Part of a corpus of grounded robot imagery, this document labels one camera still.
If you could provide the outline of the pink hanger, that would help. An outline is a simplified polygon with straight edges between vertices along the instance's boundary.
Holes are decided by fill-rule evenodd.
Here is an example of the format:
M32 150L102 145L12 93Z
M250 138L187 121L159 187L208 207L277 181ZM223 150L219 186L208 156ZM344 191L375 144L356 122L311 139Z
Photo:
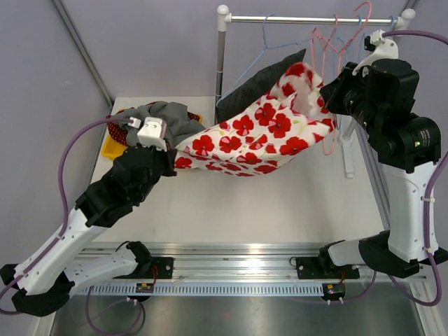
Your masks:
M339 24L339 18L337 15L333 15L334 22L332 24L332 31L329 36L324 36L321 30L318 27L315 27L310 36L310 47L311 47L311 65L313 70L317 71L317 62L316 62L316 51L317 46L320 46L321 49L321 72L320 74L323 76L326 70L326 55L331 50L337 55L338 66L340 66L342 61L342 56L345 53L344 46L340 49L337 49L335 45L335 39L337 38L337 30Z
M347 41L349 38L351 38L353 36L353 34L356 32L357 27L358 27L358 16L359 15L363 17L363 29L365 28L367 21L370 19L371 14L372 14L372 2L371 1L361 1L354 8L353 12L356 14L356 25L355 25L355 28L353 28L352 32L350 32L350 33L348 32L348 29L349 29L348 27L347 28L342 27L342 19L337 14L335 14L339 18L337 35L345 41ZM336 39L335 39L335 45L336 45L337 49L340 49L342 47L342 44L339 41L336 41ZM324 83L328 83L330 81L329 78L326 78L326 75L328 73L327 66L329 65L329 61L328 61L329 57L331 57L331 60L332 60L331 70L333 72L333 55L334 55L334 52L331 50L326 55L325 74L323 76L321 75ZM317 46L317 51L316 51L316 62L317 62L317 66L318 65L320 66L320 70L319 70L319 73L320 73L321 72L321 49L320 49L319 45Z

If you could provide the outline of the plain grey skirt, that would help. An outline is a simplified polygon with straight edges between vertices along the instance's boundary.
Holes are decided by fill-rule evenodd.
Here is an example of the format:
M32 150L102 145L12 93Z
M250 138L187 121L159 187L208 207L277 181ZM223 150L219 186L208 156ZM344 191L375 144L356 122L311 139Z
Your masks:
M167 124L165 140L171 148L177 147L183 140L206 129L200 122L188 117L188 108L177 102L156 101L137 108L127 108L122 117L137 118L144 121L147 117L160 118Z

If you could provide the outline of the red white polka-dot skirt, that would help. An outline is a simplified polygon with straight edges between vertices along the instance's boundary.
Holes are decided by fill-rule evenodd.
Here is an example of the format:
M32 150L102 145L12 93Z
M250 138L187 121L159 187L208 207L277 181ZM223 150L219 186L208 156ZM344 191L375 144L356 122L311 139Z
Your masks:
M200 115L200 114L187 112L187 115L190 120L196 120L199 123L202 122L202 115ZM125 129L122 129L119 125L117 125L113 122L109 122L107 125L108 125L108 133L109 133L110 137L117 143L124 145L124 146L128 146L128 143L127 143L128 131Z

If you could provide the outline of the white red floral skirt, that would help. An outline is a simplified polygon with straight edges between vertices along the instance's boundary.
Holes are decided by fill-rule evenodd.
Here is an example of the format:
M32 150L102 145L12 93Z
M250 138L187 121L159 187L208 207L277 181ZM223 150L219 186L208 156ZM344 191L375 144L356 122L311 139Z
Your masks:
M293 64L239 115L182 141L176 147L175 168L232 176L274 172L334 130L322 87L311 66Z

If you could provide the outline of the dark grey dotted skirt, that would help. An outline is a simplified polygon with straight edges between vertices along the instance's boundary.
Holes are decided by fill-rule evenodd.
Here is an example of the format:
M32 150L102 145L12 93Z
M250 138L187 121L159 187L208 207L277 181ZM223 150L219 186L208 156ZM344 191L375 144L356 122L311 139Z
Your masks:
M305 49L295 52L283 60L266 66L222 98L216 105L217 123L227 121L248 108L253 102L269 92L286 70L295 63L301 62L306 54Z

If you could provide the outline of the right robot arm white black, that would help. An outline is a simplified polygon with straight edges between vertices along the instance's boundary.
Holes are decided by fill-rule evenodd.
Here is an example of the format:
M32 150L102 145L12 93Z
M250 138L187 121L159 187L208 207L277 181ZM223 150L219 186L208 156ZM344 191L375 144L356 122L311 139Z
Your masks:
M320 90L329 112L351 116L367 133L386 177L389 228L359 240L337 241L319 251L318 270L334 277L346 265L366 265L405 279L420 265L447 261L431 220L430 182L440 167L437 124L412 112L419 74L400 59L371 65L349 62Z

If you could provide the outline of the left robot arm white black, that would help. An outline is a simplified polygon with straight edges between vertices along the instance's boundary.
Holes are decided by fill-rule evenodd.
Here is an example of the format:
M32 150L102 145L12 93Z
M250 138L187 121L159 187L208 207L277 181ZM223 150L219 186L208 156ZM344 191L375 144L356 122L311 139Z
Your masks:
M112 228L142 203L161 177L176 175L176 150L129 147L98 181L76 200L68 221L55 236L20 264L1 268L1 279L16 292L14 314L47 316L77 292L116 277L153 275L153 257L140 241L89 262L76 256L96 237Z

